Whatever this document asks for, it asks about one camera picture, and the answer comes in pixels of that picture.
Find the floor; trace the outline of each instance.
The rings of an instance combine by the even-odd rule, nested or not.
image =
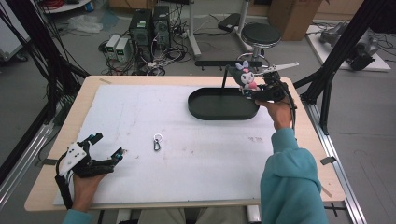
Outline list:
[[[83,9],[54,16],[59,28],[65,28],[68,18],[87,14]],[[106,71],[106,60],[98,46],[112,34],[122,34],[127,30],[130,16],[114,14],[106,6],[97,7],[91,13],[104,23],[99,34],[77,31],[63,32],[64,46],[76,61],[90,74],[101,75]],[[196,19],[203,28],[215,28],[216,22],[206,16]],[[263,21],[265,18],[248,17],[247,21]],[[234,35],[198,35],[198,45],[202,51],[201,60],[234,60],[243,52]],[[396,44],[396,37],[387,35],[388,42]],[[275,48],[265,51],[271,64],[298,62],[298,67],[284,70],[282,77],[293,82],[316,72],[320,63],[306,39],[302,41],[281,41]],[[353,72],[339,70],[332,85],[332,99],[329,113],[329,132],[337,150],[347,178],[355,192],[367,223],[390,224],[396,220],[396,56],[383,50],[378,52],[382,59],[391,60],[389,72]],[[166,76],[222,76],[218,67],[194,66],[194,59],[184,63],[166,66]],[[32,60],[19,62],[11,60],[0,67],[0,163],[19,142],[25,131],[38,115],[44,104],[46,80],[39,75]],[[303,93],[307,86],[297,91]],[[52,135],[59,130],[55,127]],[[50,150],[49,144],[42,151],[44,158]],[[2,223],[60,223],[64,212],[30,213],[23,208],[26,197],[40,171],[35,162],[16,186],[13,194],[0,211]],[[98,211],[92,212],[95,222]],[[352,223],[346,211],[327,211],[330,223]],[[115,223],[117,211],[106,211],[103,223]]]

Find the round stool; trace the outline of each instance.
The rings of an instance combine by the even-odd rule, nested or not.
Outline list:
[[[238,60],[243,56],[251,55],[251,61],[258,61],[259,57],[264,59],[268,65],[270,64],[264,57],[264,49],[269,49],[280,41],[281,33],[273,26],[263,23],[249,23],[244,26],[241,33],[241,39],[251,47],[253,53],[245,53],[238,57]]]

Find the wooden table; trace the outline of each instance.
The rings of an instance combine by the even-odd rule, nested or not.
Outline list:
[[[57,139],[49,153],[48,158],[58,160],[69,145],[76,141],[78,132],[87,113],[92,105],[93,98],[100,85],[181,85],[181,86],[215,86],[221,84],[222,77],[87,77],[73,106],[59,132]],[[304,111],[304,106],[292,83],[288,78],[282,78],[287,82],[290,93],[297,104],[296,115],[296,138],[300,147],[307,148],[314,155],[318,164],[318,176],[322,184],[321,198],[323,202],[341,202],[345,199],[345,193],[331,164],[322,165],[319,161],[327,155],[315,132],[315,129]],[[229,78],[226,87],[236,87],[234,81]],[[27,211],[54,211],[64,210],[64,206],[53,205],[58,187],[55,183],[55,167],[44,165],[29,197],[25,203]],[[121,208],[152,208],[152,207],[188,207],[210,205],[250,205],[259,204],[260,199],[246,199],[232,202],[184,202],[184,203],[139,203],[139,204],[98,204],[92,209],[121,209]]]

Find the oval black tray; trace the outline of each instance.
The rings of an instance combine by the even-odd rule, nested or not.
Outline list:
[[[238,88],[201,88],[189,96],[190,113],[198,119],[251,119],[259,106]]]

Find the teal sleeve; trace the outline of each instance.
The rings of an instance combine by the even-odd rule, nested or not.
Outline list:
[[[290,128],[276,131],[272,143],[262,173],[262,223],[328,223],[312,154],[298,147]]]
[[[89,224],[91,220],[92,216],[90,214],[69,209],[67,210],[63,224]]]

